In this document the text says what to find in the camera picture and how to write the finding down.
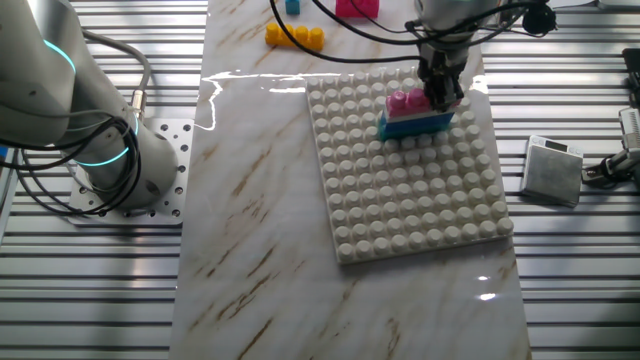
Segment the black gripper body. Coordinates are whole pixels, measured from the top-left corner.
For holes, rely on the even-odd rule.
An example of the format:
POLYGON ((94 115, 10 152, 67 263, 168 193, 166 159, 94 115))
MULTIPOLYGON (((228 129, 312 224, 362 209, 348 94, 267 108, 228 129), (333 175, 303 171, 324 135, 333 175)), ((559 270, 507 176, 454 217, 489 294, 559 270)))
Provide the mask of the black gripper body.
POLYGON ((419 56, 418 77, 424 85, 438 86, 443 95, 447 90, 460 89, 463 92, 459 76, 467 64, 467 48, 440 49, 422 44, 419 46, 419 56))

